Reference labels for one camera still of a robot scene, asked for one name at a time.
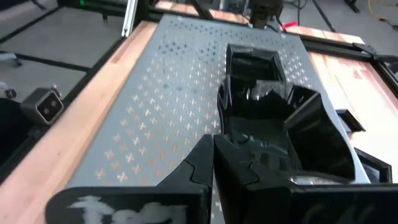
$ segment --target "metal sheet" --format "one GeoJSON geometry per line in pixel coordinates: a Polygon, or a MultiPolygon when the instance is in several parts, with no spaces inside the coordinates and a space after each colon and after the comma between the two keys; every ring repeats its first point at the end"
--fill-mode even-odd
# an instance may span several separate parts
{"type": "MultiPolygon", "coordinates": [[[[287,80],[318,90],[346,136],[301,40],[282,35],[164,16],[67,187],[158,184],[203,134],[220,133],[216,92],[228,43],[278,51],[287,80]]],[[[221,211],[215,189],[212,223],[224,222],[221,211]]]]}

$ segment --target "wooden board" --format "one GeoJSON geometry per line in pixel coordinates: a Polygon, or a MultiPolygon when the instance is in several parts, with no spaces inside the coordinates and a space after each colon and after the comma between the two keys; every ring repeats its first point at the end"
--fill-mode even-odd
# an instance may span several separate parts
{"type": "MultiPolygon", "coordinates": [[[[192,11],[184,7],[188,6],[178,6],[177,9],[192,11]]],[[[245,22],[244,18],[227,12],[212,13],[219,19],[245,22]]],[[[0,223],[44,223],[45,204],[65,186],[78,167],[155,28],[156,24],[149,22],[139,25],[0,186],[0,223]]],[[[359,37],[304,27],[293,27],[289,31],[347,42],[362,42],[359,37]]],[[[394,164],[388,156],[394,152],[391,148],[387,149],[388,146],[393,147],[392,136],[396,136],[397,132],[388,127],[394,127],[398,121],[397,100],[376,72],[367,63],[319,54],[310,56],[332,103],[346,101],[368,130],[352,136],[353,143],[394,164]]]]}

